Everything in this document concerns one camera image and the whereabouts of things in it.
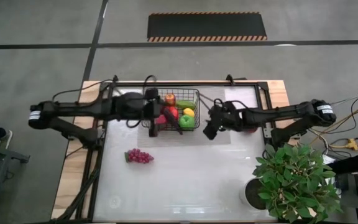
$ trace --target bunch of red grapes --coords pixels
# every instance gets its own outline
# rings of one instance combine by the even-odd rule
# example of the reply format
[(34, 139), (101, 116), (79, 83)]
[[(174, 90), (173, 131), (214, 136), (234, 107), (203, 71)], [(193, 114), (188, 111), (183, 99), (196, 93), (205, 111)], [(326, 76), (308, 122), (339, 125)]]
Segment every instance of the bunch of red grapes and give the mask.
[(132, 149), (125, 152), (124, 154), (125, 160), (127, 162), (138, 162), (146, 164), (154, 160), (154, 157), (152, 157), (149, 153), (141, 152), (140, 149)]

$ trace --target yellow lemon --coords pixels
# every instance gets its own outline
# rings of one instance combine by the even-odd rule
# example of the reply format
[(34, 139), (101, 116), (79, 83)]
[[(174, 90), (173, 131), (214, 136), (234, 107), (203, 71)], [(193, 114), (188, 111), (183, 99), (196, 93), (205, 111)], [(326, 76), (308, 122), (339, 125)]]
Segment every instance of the yellow lemon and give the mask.
[(183, 114), (184, 115), (188, 115), (188, 116), (191, 116), (192, 118), (194, 118), (194, 111), (190, 108), (186, 108), (183, 110)]

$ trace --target white tabletop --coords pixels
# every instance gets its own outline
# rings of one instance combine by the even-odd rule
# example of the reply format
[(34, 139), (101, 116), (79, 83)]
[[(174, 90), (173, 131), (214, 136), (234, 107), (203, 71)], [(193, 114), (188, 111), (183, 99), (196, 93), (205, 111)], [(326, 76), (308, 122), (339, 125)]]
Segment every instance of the white tabletop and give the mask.
[[(195, 88), (212, 98), (257, 106), (253, 87)], [(110, 121), (93, 221), (274, 220), (267, 211), (252, 210), (239, 199), (240, 188), (254, 178), (255, 157), (264, 150), (262, 130), (226, 131), (210, 141), (202, 133), (206, 112), (201, 106), (200, 127), (183, 136), (162, 131), (157, 138), (148, 138), (142, 126), (129, 129), (125, 122)], [(124, 152), (132, 148), (150, 153), (155, 160), (126, 163)]]

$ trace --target green apple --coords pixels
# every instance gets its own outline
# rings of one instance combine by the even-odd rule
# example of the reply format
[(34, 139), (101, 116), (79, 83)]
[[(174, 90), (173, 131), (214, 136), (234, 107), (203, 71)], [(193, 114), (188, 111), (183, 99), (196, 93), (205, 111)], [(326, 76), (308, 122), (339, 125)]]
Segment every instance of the green apple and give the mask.
[(179, 119), (179, 126), (181, 128), (194, 128), (194, 118), (189, 115), (183, 115)]

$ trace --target metal wire basket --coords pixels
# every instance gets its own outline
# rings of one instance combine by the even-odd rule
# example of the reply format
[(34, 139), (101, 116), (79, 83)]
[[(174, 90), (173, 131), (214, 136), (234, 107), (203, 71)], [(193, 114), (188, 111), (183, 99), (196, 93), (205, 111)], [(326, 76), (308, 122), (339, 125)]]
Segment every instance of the metal wire basket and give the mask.
[[(165, 98), (165, 95), (167, 94), (174, 94), (175, 98), (177, 100), (188, 100), (190, 102), (193, 102), (195, 105), (194, 108), (194, 128), (181, 128), (182, 131), (194, 131), (194, 129), (198, 128), (200, 126), (200, 101), (198, 99), (199, 91), (196, 89), (184, 89), (184, 88), (159, 88), (158, 89), (158, 95), (161, 97), (161, 99)], [(178, 109), (178, 117), (180, 118), (183, 116), (183, 110)], [(150, 127), (150, 121), (143, 120), (142, 126), (145, 128)], [(167, 124), (162, 131), (176, 131), (175, 127), (173, 127), (171, 124)]]

